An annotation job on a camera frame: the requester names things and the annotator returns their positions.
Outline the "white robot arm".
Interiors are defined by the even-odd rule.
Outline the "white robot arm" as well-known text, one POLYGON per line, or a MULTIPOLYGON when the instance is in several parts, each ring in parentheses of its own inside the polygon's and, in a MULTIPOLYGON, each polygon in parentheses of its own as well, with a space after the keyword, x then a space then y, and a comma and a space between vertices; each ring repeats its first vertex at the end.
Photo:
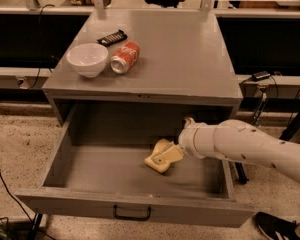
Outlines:
POLYGON ((159 140, 144 162, 164 173, 184 156, 257 164, 300 183, 300 144, 274 138, 240 120, 208 125, 187 117, 178 143, 159 140))

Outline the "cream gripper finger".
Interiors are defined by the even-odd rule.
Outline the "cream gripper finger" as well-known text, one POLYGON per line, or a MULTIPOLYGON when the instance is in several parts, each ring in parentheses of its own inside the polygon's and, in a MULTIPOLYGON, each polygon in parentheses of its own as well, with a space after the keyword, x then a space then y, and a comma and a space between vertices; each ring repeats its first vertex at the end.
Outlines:
POLYGON ((154 152, 151 155, 151 161, 155 165, 170 165, 171 161, 164 155, 163 152, 154 152))

